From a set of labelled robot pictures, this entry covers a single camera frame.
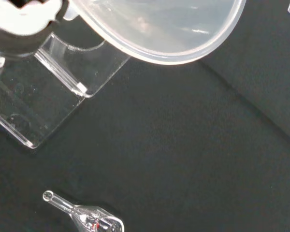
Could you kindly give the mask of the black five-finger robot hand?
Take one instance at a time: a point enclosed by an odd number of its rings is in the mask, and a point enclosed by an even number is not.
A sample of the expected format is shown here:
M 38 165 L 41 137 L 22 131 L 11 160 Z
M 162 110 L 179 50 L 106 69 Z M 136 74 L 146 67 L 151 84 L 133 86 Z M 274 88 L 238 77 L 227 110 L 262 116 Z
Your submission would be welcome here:
M 0 0 L 0 56 L 34 54 L 62 22 L 67 0 Z

